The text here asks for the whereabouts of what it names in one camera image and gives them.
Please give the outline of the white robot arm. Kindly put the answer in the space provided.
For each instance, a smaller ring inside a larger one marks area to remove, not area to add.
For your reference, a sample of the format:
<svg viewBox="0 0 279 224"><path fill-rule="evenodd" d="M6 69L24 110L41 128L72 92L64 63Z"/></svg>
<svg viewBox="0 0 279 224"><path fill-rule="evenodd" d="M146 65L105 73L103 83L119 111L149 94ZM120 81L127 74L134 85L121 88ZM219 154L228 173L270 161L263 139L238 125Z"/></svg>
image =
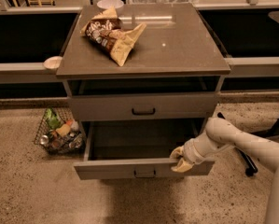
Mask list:
<svg viewBox="0 0 279 224"><path fill-rule="evenodd" d="M274 172L264 224L279 224L279 143L246 133L222 118L210 118L202 134L175 148L170 157L178 159L172 170L185 173L226 147L236 147Z"/></svg>

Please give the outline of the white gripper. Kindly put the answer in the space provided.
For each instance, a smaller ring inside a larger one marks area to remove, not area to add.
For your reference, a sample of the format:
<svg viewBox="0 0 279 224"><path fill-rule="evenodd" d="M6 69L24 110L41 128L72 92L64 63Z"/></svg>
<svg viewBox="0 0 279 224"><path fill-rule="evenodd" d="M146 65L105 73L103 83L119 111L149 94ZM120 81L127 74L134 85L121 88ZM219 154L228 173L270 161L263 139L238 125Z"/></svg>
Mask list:
<svg viewBox="0 0 279 224"><path fill-rule="evenodd" d="M176 147L170 154L170 157L177 159L182 157L176 166L171 170L176 173L185 173L189 171L193 165L200 164L205 161L207 156L217 151L217 142L202 133L196 138L189 139L182 147Z"/></svg>

